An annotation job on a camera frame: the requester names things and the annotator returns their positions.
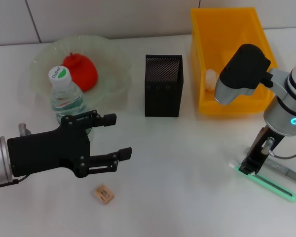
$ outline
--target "bottle cap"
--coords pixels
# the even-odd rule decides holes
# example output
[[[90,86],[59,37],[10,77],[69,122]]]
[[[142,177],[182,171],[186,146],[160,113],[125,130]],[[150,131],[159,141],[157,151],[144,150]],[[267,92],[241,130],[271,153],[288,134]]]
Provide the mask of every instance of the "bottle cap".
[[[73,81],[68,68],[64,66],[52,68],[48,73],[48,77],[54,88],[66,87]]]

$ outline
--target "black mesh pencil holder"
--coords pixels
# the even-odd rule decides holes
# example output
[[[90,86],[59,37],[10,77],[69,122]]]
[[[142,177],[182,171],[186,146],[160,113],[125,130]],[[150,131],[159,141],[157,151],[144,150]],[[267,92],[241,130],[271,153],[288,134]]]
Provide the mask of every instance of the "black mesh pencil holder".
[[[178,117],[182,88],[182,55],[146,55],[146,117]]]

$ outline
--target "white table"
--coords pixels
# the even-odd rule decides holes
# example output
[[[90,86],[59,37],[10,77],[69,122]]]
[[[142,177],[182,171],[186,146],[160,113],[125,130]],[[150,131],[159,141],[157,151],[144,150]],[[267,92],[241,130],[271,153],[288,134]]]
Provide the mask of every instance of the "white table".
[[[296,29],[265,31],[279,67],[296,63]],[[77,179],[64,168],[31,175],[0,189],[0,237],[296,237],[296,203],[265,190],[228,167],[241,161],[261,127],[262,114],[213,120],[194,109],[188,66],[190,36],[116,40],[133,63],[133,84],[117,124],[97,128],[92,155],[131,146],[116,173]],[[0,136],[57,127],[48,104],[28,89],[28,66],[44,44],[0,47]],[[179,118],[144,116],[146,54],[182,54],[184,88]],[[296,153],[296,137],[275,150]],[[282,161],[296,171],[296,158]],[[296,192],[296,183],[266,168],[261,173]],[[106,206],[92,190],[105,183],[115,198]]]

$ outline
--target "white wall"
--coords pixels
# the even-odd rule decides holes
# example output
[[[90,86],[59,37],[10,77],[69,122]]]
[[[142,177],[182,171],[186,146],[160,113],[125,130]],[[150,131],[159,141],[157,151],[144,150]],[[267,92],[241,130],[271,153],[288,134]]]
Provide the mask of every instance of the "white wall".
[[[38,43],[24,0],[0,0],[0,45]]]
[[[263,28],[296,27],[296,0],[201,0],[200,6],[254,6]]]
[[[90,34],[132,38],[188,34],[199,0],[28,0],[42,42]]]

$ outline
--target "yellow plastic bin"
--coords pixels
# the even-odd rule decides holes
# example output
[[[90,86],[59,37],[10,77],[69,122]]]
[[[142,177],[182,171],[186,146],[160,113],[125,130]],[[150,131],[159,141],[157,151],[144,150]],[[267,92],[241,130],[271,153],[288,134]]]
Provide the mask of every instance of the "yellow plastic bin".
[[[191,65],[199,99],[199,111],[206,115],[243,115],[264,111],[273,93],[259,85],[253,95],[238,96],[229,105],[221,105],[214,91],[205,91],[205,74],[213,69],[220,74],[237,49],[244,43],[258,46],[277,68],[254,7],[195,8],[191,10]]]

